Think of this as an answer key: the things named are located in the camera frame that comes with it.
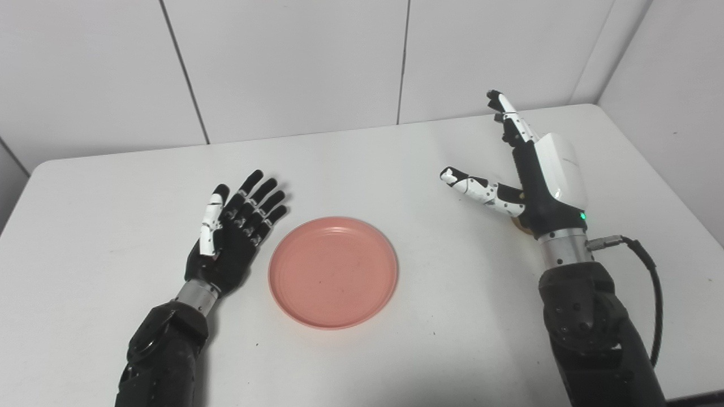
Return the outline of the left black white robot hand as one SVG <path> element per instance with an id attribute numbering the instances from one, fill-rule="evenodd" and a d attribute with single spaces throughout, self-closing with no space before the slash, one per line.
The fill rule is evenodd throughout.
<path id="1" fill-rule="evenodd" d="M 226 184 L 217 185 L 205 206 L 184 280 L 209 284 L 220 296 L 238 288 L 261 243 L 287 214 L 285 198 L 277 179 L 259 169 L 235 191 Z"/>

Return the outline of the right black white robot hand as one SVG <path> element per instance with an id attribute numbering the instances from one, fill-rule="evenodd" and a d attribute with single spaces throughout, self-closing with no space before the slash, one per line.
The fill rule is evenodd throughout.
<path id="1" fill-rule="evenodd" d="M 576 150 L 569 140 L 548 132 L 540 136 L 498 90 L 486 94 L 494 121 L 503 126 L 502 141 L 512 148 L 520 188 L 473 177 L 454 167 L 442 182 L 468 198 L 518 219 L 539 238 L 557 230 L 587 231 L 588 197 Z"/>

